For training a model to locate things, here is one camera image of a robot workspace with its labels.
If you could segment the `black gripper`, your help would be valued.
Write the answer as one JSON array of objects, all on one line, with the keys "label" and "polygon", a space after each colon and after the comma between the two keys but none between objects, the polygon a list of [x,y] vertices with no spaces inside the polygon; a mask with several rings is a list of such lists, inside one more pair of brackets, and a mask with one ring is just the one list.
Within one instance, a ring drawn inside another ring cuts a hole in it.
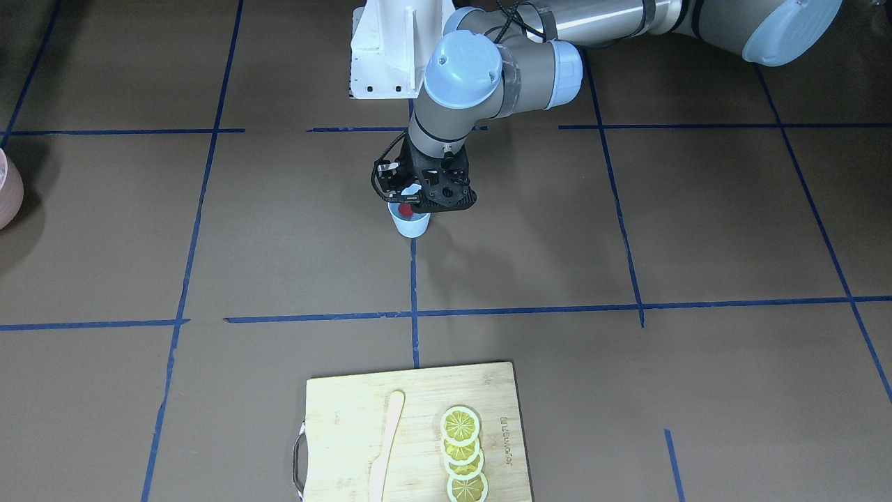
[{"label": "black gripper", "polygon": [[[403,156],[410,165],[412,174],[423,192],[453,192],[454,184],[449,177],[449,168],[454,160],[454,150],[447,145],[440,150],[439,157],[421,152],[410,139],[403,141]],[[407,185],[382,184],[383,200],[399,200],[400,204],[419,204],[420,196],[404,196]]]}]

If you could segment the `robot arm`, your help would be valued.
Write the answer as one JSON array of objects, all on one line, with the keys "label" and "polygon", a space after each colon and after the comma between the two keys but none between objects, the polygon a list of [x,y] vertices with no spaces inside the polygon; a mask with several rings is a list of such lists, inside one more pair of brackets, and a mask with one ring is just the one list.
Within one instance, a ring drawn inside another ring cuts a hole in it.
[{"label": "robot arm", "polygon": [[822,37],[839,1],[518,1],[460,8],[422,64],[420,94],[398,156],[376,159],[383,201],[415,213],[477,201],[466,137],[478,121],[548,110],[576,98],[583,47],[682,33],[761,66],[784,66]]}]

